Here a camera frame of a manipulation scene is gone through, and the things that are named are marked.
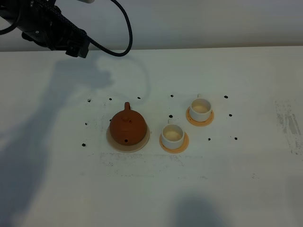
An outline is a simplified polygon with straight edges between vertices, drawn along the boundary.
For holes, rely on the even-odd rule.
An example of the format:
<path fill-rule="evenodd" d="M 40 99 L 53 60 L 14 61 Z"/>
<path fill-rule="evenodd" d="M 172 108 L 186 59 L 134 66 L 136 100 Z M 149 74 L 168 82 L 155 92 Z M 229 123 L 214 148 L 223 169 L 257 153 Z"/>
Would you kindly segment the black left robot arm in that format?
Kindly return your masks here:
<path fill-rule="evenodd" d="M 71 57 L 86 58 L 88 54 L 86 32 L 72 28 L 54 0 L 2 0 L 0 16 L 22 31 L 27 41 L 52 51 L 66 51 Z"/>

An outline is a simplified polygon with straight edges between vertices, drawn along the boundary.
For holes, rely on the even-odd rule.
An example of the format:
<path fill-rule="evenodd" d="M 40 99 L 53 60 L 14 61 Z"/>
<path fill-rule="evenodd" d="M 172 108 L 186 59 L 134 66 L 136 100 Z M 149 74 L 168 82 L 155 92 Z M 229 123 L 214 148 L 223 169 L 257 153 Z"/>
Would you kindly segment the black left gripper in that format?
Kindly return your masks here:
<path fill-rule="evenodd" d="M 86 58 L 89 41 L 52 15 L 30 15 L 21 21 L 22 38 L 71 57 Z"/>

